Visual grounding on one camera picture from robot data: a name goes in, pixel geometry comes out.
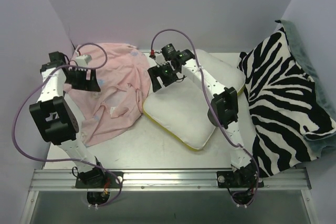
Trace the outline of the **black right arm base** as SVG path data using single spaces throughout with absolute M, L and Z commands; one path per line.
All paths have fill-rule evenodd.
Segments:
M 256 186 L 256 172 L 222 170 L 216 172 L 218 188 L 250 188 Z

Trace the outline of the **white pillow yellow trim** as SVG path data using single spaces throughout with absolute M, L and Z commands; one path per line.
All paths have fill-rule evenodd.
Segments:
M 203 50 L 196 53 L 200 64 L 218 82 L 238 92 L 243 89 L 245 76 L 240 70 Z M 143 104 L 145 116 L 195 151 L 203 149 L 215 131 L 207 112 L 203 91 L 189 78 L 150 93 Z

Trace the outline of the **pink pillowcase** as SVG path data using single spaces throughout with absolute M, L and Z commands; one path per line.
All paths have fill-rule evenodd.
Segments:
M 130 44 L 100 43 L 80 47 L 79 52 L 92 57 L 100 92 L 65 91 L 81 111 L 80 138 L 85 146 L 110 140 L 131 127 L 142 114 L 151 80 L 144 53 Z

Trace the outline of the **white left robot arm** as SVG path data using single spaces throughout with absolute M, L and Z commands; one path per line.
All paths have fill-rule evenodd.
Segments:
M 66 55 L 61 52 L 49 54 L 50 62 L 42 65 L 41 76 L 45 85 L 29 111 L 43 138 L 67 153 L 73 160 L 80 180 L 87 180 L 94 188 L 106 183 L 106 174 L 98 159 L 89 153 L 84 143 L 77 138 L 78 121 L 64 98 L 64 84 L 73 89 L 99 92 L 96 72 L 86 70 L 90 55 L 80 56 L 76 65 L 67 68 Z

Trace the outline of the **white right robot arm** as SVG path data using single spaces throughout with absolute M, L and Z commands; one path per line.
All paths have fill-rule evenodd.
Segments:
M 217 127 L 227 143 L 231 146 L 229 151 L 230 165 L 234 171 L 233 181 L 239 187 L 244 187 L 251 181 L 248 168 L 257 164 L 252 154 L 246 150 L 238 121 L 238 91 L 218 81 L 210 74 L 200 61 L 199 50 L 176 50 L 172 44 L 161 48 L 160 54 L 164 62 L 157 63 L 148 69 L 152 82 L 153 92 L 158 92 L 162 87 L 169 87 L 180 80 L 181 74 L 203 92 L 208 106 L 207 118 Z

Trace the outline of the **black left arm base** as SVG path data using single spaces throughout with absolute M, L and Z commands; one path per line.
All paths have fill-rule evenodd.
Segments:
M 123 172 L 113 171 L 113 174 L 101 170 L 91 170 L 79 173 L 76 179 L 75 188 L 95 189 L 113 188 L 119 189 L 123 180 Z

